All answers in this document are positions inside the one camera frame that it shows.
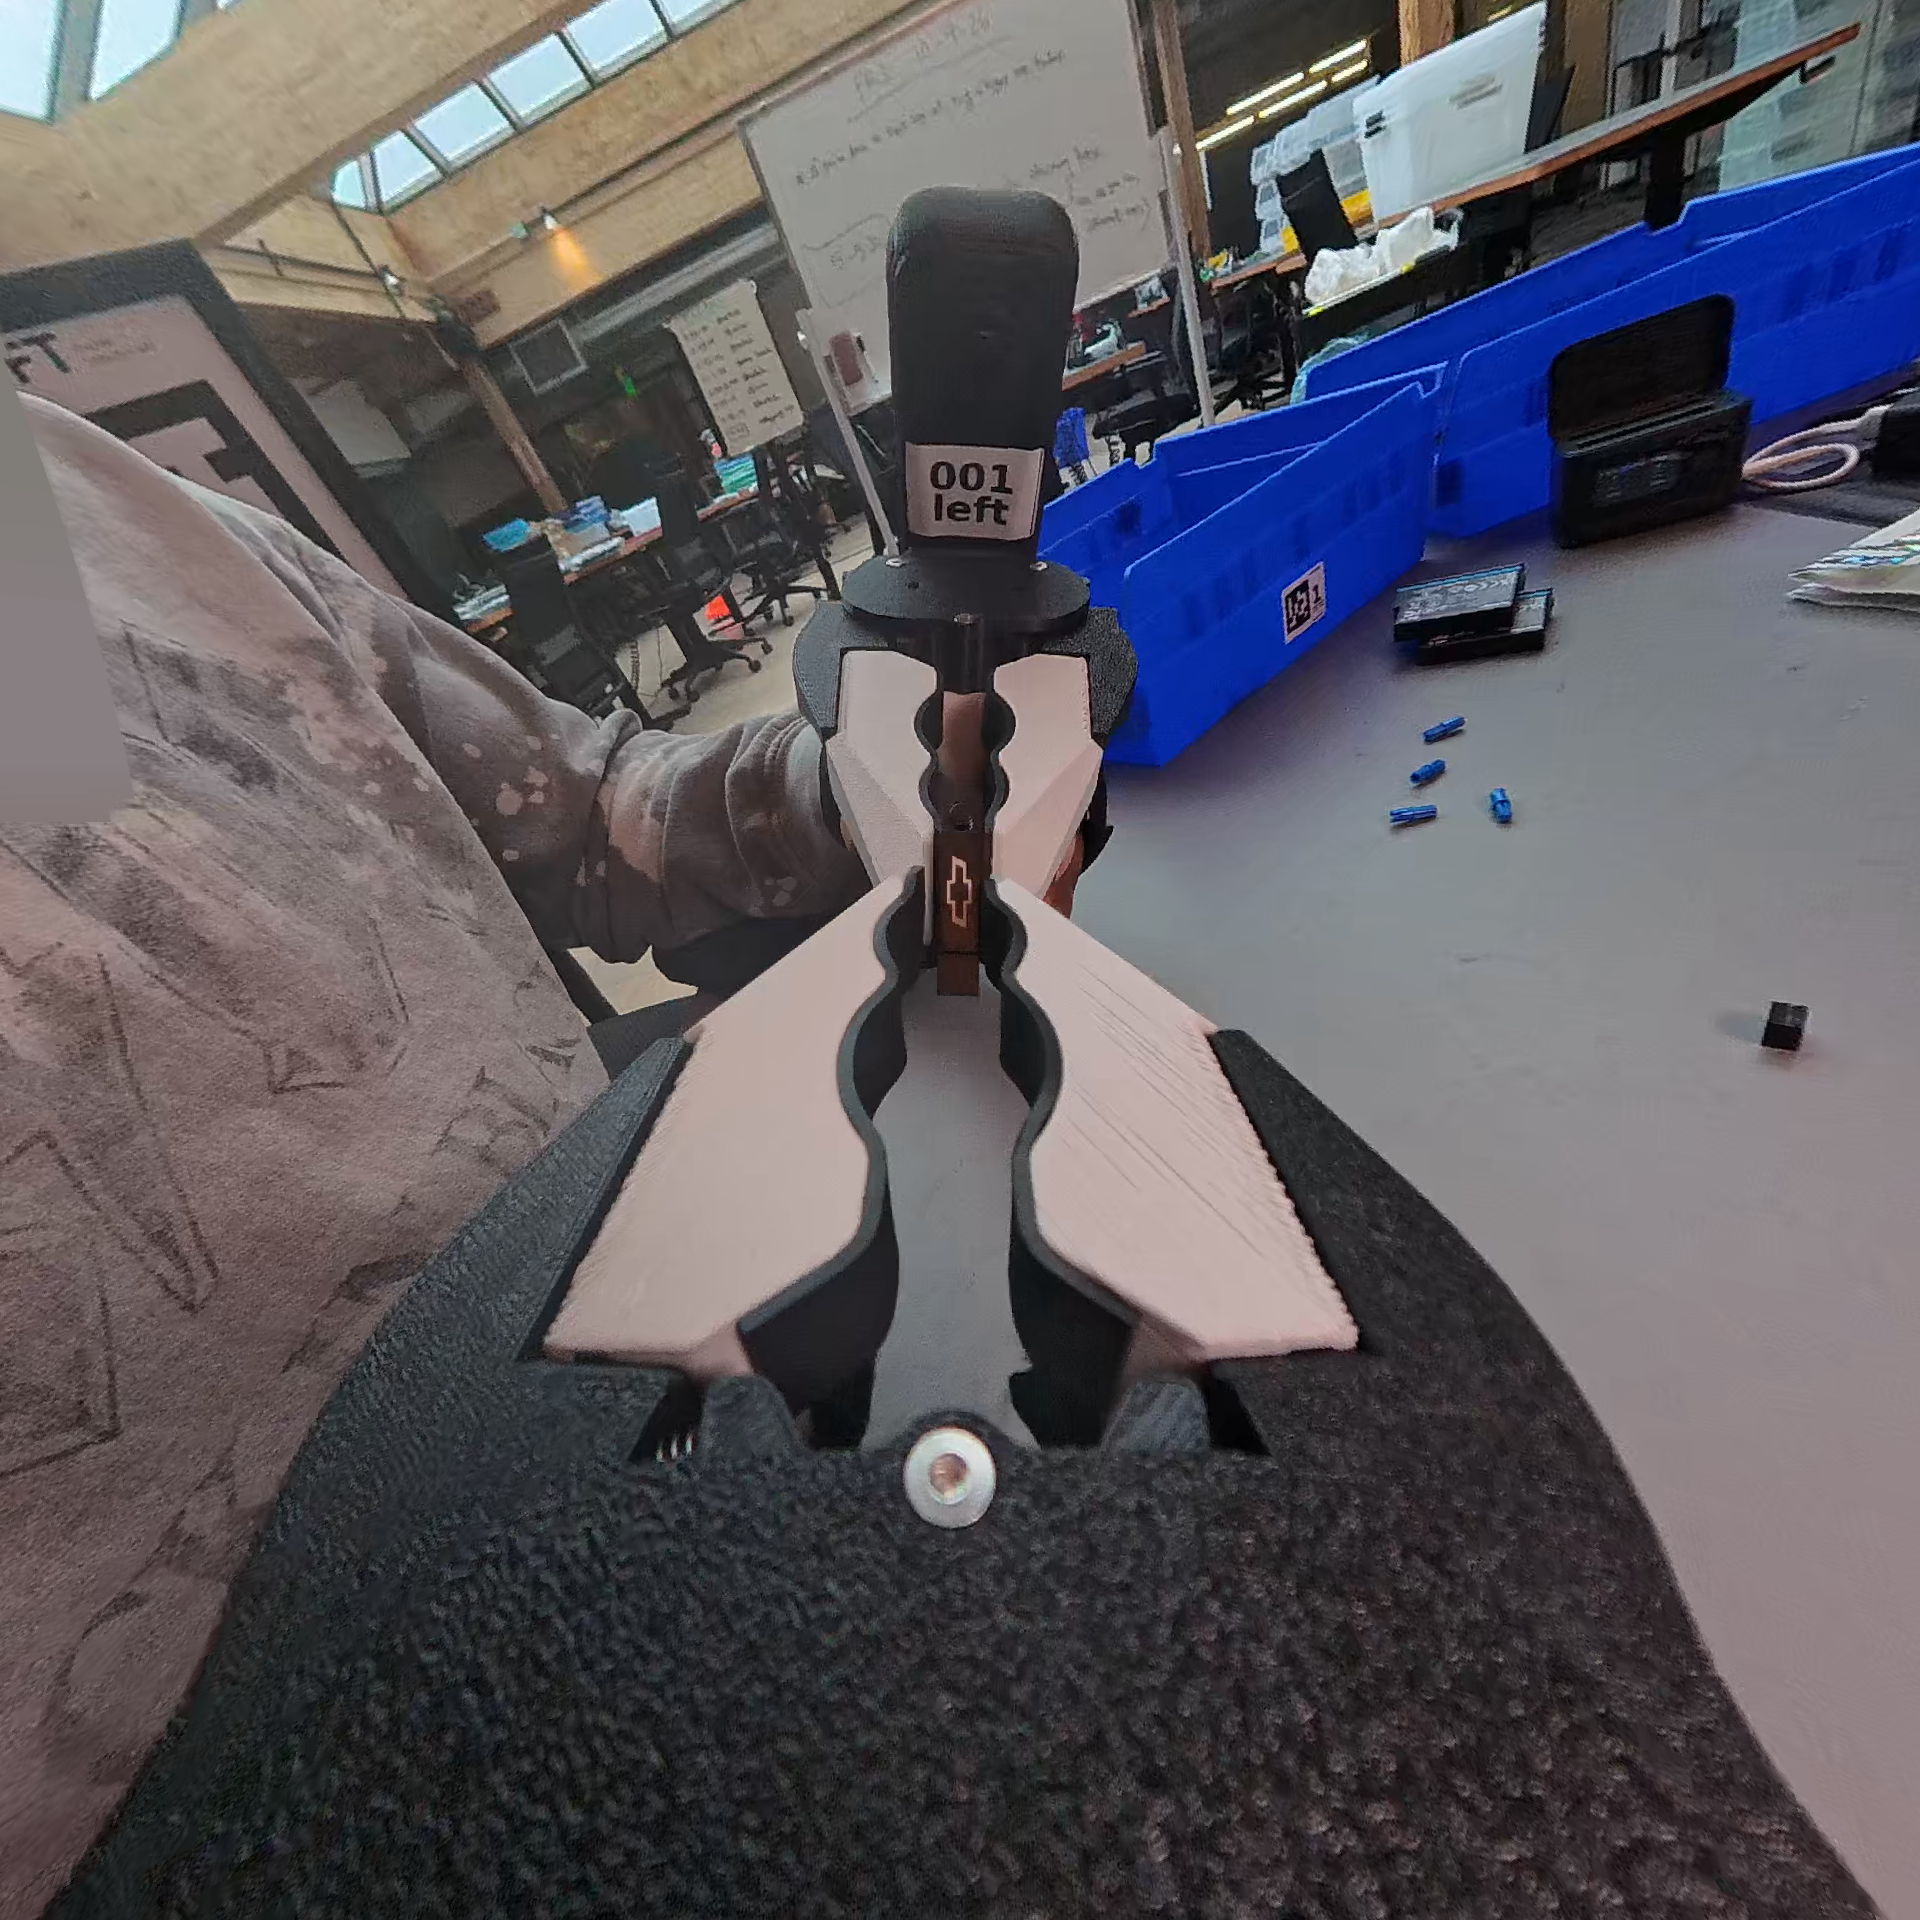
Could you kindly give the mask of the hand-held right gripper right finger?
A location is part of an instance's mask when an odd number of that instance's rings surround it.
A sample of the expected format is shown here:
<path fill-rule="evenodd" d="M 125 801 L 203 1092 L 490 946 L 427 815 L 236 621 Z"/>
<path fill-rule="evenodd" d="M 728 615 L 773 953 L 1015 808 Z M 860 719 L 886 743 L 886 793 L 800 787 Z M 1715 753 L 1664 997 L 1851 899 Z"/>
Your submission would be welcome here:
<path fill-rule="evenodd" d="M 1356 1354 L 1360 1329 L 1251 1105 L 1227 1033 L 1030 890 L 988 895 L 1012 1153 L 1020 1424 L 1095 1449 L 1136 1385 L 1208 1416 L 1223 1363 Z"/>

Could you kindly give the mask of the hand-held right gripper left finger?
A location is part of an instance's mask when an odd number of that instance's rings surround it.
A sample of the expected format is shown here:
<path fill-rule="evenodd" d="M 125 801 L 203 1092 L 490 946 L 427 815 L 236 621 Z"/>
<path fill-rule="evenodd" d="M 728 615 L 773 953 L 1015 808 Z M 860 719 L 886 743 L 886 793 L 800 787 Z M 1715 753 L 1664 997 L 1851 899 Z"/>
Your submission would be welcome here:
<path fill-rule="evenodd" d="M 866 1439 L 899 1300 L 877 1114 L 923 933 L 923 874 L 900 872 L 687 1031 L 548 1360 L 756 1377 L 816 1447 Z"/>

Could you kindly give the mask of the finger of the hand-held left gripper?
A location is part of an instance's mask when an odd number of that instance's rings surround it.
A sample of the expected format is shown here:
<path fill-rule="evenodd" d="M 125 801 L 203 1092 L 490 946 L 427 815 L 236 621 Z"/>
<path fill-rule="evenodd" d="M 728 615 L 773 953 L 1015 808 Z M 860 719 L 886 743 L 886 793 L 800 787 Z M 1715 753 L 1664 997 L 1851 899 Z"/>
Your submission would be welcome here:
<path fill-rule="evenodd" d="M 843 837 L 870 881 L 932 883 L 925 783 L 943 731 L 935 671 L 900 653 L 843 653 L 822 756 Z"/>
<path fill-rule="evenodd" d="M 991 768 L 991 881 L 999 895 L 1044 899 L 1084 861 L 1101 747 L 1092 735 L 1092 691 L 1080 656 L 1023 656 L 991 680 L 1002 741 Z"/>

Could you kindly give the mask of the black emblem toy tile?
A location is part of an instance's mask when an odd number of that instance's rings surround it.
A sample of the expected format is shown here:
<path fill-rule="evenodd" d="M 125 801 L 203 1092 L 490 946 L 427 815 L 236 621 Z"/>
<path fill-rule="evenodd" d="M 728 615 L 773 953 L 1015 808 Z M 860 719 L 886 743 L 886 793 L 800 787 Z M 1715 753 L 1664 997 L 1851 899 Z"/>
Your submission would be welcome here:
<path fill-rule="evenodd" d="M 981 901 L 990 879 L 991 840 L 976 808 L 949 803 L 932 835 L 927 883 L 935 991 L 942 997 L 979 995 Z"/>

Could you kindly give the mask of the person's left forearm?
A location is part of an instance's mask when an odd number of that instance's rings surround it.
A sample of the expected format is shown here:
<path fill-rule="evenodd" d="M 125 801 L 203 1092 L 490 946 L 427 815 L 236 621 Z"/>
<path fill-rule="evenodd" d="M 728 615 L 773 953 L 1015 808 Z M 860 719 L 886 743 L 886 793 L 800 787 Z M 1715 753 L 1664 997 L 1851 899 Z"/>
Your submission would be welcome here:
<path fill-rule="evenodd" d="M 868 890 L 829 817 L 824 745 L 798 713 L 717 735 L 621 719 L 557 725 L 487 821 L 517 903 L 546 945 L 607 962 L 728 928 L 831 916 Z"/>

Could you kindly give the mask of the blue bin with square sticker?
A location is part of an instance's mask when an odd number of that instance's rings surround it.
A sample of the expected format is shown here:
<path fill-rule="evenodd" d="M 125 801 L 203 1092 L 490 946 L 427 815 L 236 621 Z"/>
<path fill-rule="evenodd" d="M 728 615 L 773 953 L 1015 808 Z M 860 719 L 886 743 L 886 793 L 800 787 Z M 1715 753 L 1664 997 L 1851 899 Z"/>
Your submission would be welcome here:
<path fill-rule="evenodd" d="M 1040 553 L 1136 651 L 1110 763 L 1160 768 L 1420 563 L 1440 368 L 1163 440 L 1061 495 Z"/>

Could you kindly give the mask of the whiteboard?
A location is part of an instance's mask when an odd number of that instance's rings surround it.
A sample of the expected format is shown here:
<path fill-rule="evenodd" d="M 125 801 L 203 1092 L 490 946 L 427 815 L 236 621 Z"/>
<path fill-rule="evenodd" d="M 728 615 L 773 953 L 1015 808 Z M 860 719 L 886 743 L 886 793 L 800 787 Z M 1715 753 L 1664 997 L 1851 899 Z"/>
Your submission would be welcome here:
<path fill-rule="evenodd" d="M 1123 2 L 943 4 L 749 114 L 742 144 L 824 343 L 886 387 L 884 245 L 925 188 L 1027 188 L 1079 248 L 1074 306 L 1171 264 L 1165 170 Z"/>

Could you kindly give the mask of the white flip chart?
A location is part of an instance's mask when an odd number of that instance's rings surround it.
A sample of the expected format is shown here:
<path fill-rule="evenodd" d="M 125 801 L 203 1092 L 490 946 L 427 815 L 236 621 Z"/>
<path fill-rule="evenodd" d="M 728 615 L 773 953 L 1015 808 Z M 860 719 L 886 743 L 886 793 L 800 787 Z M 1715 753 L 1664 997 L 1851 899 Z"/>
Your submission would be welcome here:
<path fill-rule="evenodd" d="M 680 351 L 728 460 L 805 429 L 800 397 L 752 280 L 734 280 L 662 328 Z"/>

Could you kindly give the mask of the black office chair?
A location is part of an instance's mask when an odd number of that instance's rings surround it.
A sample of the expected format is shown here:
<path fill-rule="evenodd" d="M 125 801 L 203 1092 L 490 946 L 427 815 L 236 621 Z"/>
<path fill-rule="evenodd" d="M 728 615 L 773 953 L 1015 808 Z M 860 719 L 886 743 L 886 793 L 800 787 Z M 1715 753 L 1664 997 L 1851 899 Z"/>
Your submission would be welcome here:
<path fill-rule="evenodd" d="M 647 719 L 637 691 L 576 610 L 560 557 L 543 535 L 533 535 L 498 557 L 510 602 L 506 659 L 546 698 L 590 719 L 624 709 Z"/>
<path fill-rule="evenodd" d="M 662 677 L 662 691 L 687 701 L 702 683 L 727 666 L 742 663 L 759 674 L 774 648 L 755 635 L 732 597 L 732 572 L 707 540 L 684 472 L 655 481 L 659 540 L 647 560 L 659 575 L 662 625 L 672 633 L 680 666 Z"/>

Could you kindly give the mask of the white plastic storage box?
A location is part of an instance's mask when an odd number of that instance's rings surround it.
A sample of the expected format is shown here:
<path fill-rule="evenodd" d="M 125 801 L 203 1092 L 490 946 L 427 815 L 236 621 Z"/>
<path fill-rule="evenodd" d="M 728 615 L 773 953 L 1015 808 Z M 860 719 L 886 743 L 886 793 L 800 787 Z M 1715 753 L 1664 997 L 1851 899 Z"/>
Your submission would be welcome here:
<path fill-rule="evenodd" d="M 1379 224 L 1522 161 L 1546 19 L 1546 4 L 1509 9 L 1356 91 L 1350 125 Z"/>

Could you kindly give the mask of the black hard case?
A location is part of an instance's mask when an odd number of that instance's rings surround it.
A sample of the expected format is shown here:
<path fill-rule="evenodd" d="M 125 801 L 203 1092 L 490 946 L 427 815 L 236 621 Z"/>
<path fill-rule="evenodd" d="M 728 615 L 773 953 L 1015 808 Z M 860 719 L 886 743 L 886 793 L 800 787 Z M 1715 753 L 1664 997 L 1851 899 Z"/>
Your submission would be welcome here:
<path fill-rule="evenodd" d="M 1727 383 L 1730 296 L 1706 296 L 1560 351 L 1548 370 L 1552 537 L 1563 548 L 1726 511 L 1752 401 Z"/>

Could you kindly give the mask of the wooden top workbench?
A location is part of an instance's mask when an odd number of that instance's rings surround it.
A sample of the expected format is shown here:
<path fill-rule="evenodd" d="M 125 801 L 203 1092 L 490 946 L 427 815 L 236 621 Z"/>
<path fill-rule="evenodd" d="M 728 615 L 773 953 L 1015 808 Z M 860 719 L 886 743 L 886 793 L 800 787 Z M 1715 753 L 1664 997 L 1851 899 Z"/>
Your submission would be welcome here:
<path fill-rule="evenodd" d="M 1724 125 L 1786 80 L 1813 79 L 1855 36 L 1859 26 L 1846 21 L 1822 35 L 1794 39 L 1773 56 L 1741 59 L 1715 79 L 1628 108 L 1584 131 L 1548 139 L 1536 139 L 1531 131 L 1536 123 L 1557 125 L 1568 76 L 1546 74 L 1540 57 L 1522 161 L 1496 176 L 1445 195 L 1432 209 L 1436 212 L 1461 210 L 1453 252 L 1464 256 L 1468 285 L 1476 290 L 1496 281 L 1514 260 L 1526 266 L 1536 189 L 1590 164 L 1643 161 L 1642 221 L 1653 231 L 1672 227 L 1684 207 L 1688 143 Z M 1310 266 L 1314 252 L 1358 241 L 1339 196 L 1341 175 L 1326 154 L 1358 152 L 1352 97 L 1374 83 L 1379 80 L 1333 88 L 1324 80 L 1319 106 L 1254 152 L 1254 176 L 1274 184 L 1270 196 L 1282 203 L 1288 227 L 1287 248 L 1280 233 L 1262 242 L 1262 273 L 1284 273 L 1288 260 Z"/>

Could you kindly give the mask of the black framed marker board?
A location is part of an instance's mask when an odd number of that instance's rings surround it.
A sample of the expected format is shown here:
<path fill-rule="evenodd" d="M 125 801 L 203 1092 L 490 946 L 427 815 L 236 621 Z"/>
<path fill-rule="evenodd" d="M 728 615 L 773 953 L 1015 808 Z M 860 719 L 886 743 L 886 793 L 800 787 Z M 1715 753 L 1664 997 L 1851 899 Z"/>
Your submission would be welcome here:
<path fill-rule="evenodd" d="M 14 385 L 247 501 L 439 615 L 450 602 L 190 242 L 2 275 Z"/>

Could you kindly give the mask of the printed paper leaflet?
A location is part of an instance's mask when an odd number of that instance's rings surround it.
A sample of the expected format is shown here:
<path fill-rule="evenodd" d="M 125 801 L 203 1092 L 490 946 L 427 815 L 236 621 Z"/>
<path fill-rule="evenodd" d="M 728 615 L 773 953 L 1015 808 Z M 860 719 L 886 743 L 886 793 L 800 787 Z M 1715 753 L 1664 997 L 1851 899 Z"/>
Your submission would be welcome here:
<path fill-rule="evenodd" d="M 1835 609 L 1888 609 L 1918 617 L 1918 521 L 1911 513 L 1792 575 L 1789 599 Z"/>

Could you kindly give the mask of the long blue plastic bin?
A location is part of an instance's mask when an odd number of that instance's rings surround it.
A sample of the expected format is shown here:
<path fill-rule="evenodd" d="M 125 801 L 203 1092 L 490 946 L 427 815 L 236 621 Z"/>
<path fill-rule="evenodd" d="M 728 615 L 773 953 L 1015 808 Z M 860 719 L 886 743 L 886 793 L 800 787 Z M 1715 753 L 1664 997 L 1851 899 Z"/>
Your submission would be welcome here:
<path fill-rule="evenodd" d="M 1752 420 L 1893 377 L 1918 353 L 1915 147 L 1688 203 L 1306 372 L 1302 396 L 1416 380 L 1436 396 L 1430 528 L 1548 505 L 1560 437 L 1629 403 L 1744 396 Z"/>

